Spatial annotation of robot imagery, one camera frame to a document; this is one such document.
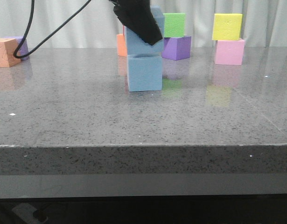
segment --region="cube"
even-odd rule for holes
[[[239,40],[242,26],[242,17],[242,14],[215,14],[213,40]]]
[[[185,13],[164,13],[165,28],[164,37],[184,37]]]
[[[217,41],[215,64],[242,65],[245,41]]]
[[[191,53],[191,36],[164,38],[162,57],[171,60],[189,58]]]
[[[23,39],[23,36],[6,36],[4,38],[14,38],[14,39],[16,39],[16,41],[19,44],[19,43],[21,43],[21,41]],[[25,40],[23,45],[21,46],[21,48],[19,50],[19,53],[20,53],[20,55],[25,55],[28,52],[29,52],[29,50],[28,50],[28,46],[27,46],[27,40]],[[29,59],[29,56],[21,58],[21,61],[25,61],[25,60],[28,60],[28,59]]]
[[[162,35],[164,34],[164,15],[159,6],[151,6],[152,14],[160,28]],[[162,52],[164,41],[160,40],[153,46],[145,43],[137,34],[129,28],[125,28],[126,47],[129,55],[135,54],[151,54]]]
[[[157,91],[162,89],[162,57],[127,57],[129,91]]]
[[[118,56],[127,56],[126,41],[123,34],[116,35],[117,39],[117,54]]]
[[[15,39],[0,38],[0,67],[11,67],[21,62],[13,56],[18,43]]]

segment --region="light blue cube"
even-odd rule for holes
[[[162,35],[164,35],[164,14],[159,6],[151,6],[151,12],[160,28]],[[125,38],[129,55],[158,53],[162,52],[164,49],[163,40],[160,40],[155,45],[151,46],[148,43],[145,43],[137,34],[127,27],[125,28]]]
[[[162,57],[128,55],[129,91],[162,90]]]

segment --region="white curtain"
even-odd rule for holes
[[[23,35],[30,0],[0,0],[0,37]],[[36,0],[28,35],[34,47],[86,0]],[[287,47],[287,0],[151,0],[165,13],[186,13],[186,35],[193,47],[212,47],[214,13],[242,13],[242,38],[249,47]],[[46,48],[115,48],[121,24],[108,0],[93,0],[87,8],[47,41]]]

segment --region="green foam block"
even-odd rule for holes
[[[164,37],[184,37],[185,13],[164,13]]]

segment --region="lavender foam block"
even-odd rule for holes
[[[190,57],[191,36],[164,38],[162,57],[171,60],[182,60]]]
[[[16,39],[18,44],[20,44],[21,40],[23,39],[23,36],[6,36],[4,38],[14,38],[14,39]],[[20,55],[25,55],[28,52],[29,51],[28,51],[28,46],[27,46],[27,40],[25,40],[23,45],[22,45],[22,47],[19,50],[19,53],[20,53]],[[25,60],[28,60],[28,59],[29,59],[29,56],[21,58],[21,61],[25,61]]]

